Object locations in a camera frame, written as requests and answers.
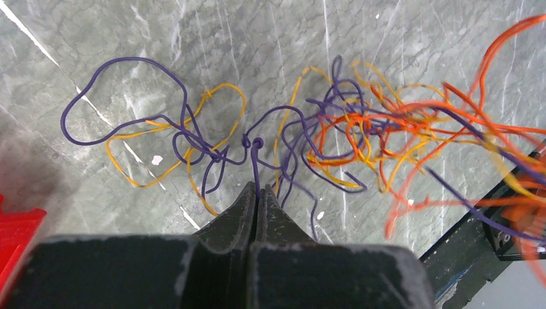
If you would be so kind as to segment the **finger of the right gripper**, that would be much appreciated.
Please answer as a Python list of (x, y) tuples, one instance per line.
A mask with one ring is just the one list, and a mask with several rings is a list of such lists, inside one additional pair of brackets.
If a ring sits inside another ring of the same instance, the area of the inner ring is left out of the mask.
[(496, 225), (465, 214), (420, 258), (431, 281), (436, 308), (463, 308), (512, 263), (529, 257), (508, 234), (516, 228), (545, 237), (545, 209), (517, 203), (482, 210)]

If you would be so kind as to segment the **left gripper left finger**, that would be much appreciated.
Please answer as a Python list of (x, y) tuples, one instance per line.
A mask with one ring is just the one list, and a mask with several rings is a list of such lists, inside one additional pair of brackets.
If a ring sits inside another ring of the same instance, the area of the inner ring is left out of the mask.
[(249, 308), (256, 187), (194, 234), (60, 235), (30, 253), (10, 308)]

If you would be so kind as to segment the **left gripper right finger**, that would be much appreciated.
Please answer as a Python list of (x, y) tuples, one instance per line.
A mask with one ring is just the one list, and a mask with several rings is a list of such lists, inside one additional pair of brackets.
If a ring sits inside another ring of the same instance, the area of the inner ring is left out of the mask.
[(248, 308), (434, 308), (424, 265), (396, 245), (281, 241), (272, 219), (284, 215), (267, 185), (247, 270)]

